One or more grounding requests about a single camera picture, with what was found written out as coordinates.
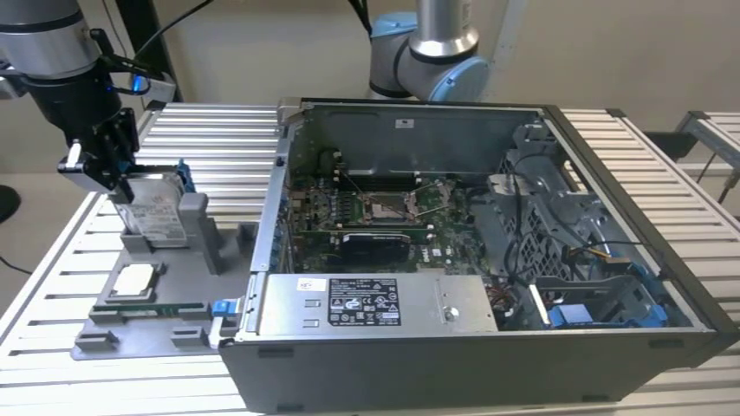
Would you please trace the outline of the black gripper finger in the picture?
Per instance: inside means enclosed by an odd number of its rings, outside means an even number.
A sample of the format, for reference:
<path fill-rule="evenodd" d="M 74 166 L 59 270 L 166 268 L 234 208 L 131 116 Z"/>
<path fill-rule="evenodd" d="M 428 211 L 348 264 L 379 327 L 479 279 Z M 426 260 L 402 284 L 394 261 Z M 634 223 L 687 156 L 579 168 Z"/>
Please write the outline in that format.
<path fill-rule="evenodd" d="M 135 154 L 139 152 L 139 132 L 134 109 L 122 109 L 118 113 L 119 155 L 123 162 L 136 164 Z"/>
<path fill-rule="evenodd" d="M 118 124 L 103 124 L 82 141 L 84 171 L 103 186 L 116 204 L 134 202 L 135 193 L 127 179 L 130 164 L 119 155 Z"/>

